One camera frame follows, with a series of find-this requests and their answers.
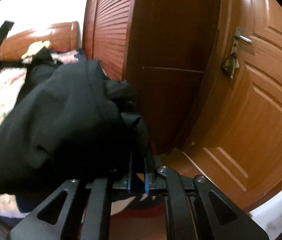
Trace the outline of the wooden room door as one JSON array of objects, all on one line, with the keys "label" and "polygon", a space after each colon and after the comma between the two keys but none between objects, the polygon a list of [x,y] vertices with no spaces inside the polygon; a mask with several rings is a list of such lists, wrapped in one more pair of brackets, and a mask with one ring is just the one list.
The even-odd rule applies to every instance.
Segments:
[{"label": "wooden room door", "polygon": [[[236,27],[250,38],[234,37]],[[234,78],[221,70],[236,53]],[[282,190],[282,7],[221,0],[213,85],[184,152],[245,211]]]}]

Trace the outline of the wooden bed headboard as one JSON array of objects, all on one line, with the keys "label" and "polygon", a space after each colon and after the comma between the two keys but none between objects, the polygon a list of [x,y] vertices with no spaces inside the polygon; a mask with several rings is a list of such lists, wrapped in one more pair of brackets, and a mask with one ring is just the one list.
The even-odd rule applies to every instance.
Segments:
[{"label": "wooden bed headboard", "polygon": [[74,50],[79,47],[79,23],[56,23],[12,35],[0,47],[0,60],[18,61],[28,47],[38,41],[50,41],[55,51]]}]

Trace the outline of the wooden louvered wardrobe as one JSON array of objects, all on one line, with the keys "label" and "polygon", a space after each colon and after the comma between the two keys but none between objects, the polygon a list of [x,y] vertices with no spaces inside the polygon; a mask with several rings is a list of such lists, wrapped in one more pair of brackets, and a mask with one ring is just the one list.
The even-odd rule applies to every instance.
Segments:
[{"label": "wooden louvered wardrobe", "polygon": [[127,81],[156,153],[183,144],[217,39],[220,0],[87,0],[82,46]]}]

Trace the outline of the yellow plush toy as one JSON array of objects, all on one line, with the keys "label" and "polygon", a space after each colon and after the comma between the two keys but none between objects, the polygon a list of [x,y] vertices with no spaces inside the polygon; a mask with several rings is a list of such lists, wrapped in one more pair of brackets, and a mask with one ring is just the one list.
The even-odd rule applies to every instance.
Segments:
[{"label": "yellow plush toy", "polygon": [[49,40],[45,40],[45,41],[37,41],[32,43],[29,47],[28,50],[25,54],[23,54],[21,56],[21,59],[25,59],[27,57],[31,57],[34,56],[35,54],[37,54],[42,48],[46,48],[48,50],[50,50],[52,48],[52,43]]}]

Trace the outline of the black double-breasted coat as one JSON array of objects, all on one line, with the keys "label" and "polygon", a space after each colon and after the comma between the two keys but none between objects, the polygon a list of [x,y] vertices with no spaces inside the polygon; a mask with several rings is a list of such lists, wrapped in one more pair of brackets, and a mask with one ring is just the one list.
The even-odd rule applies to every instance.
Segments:
[{"label": "black double-breasted coat", "polygon": [[133,100],[97,60],[55,63],[42,49],[0,125],[0,195],[29,213],[66,180],[143,167],[151,146]]}]

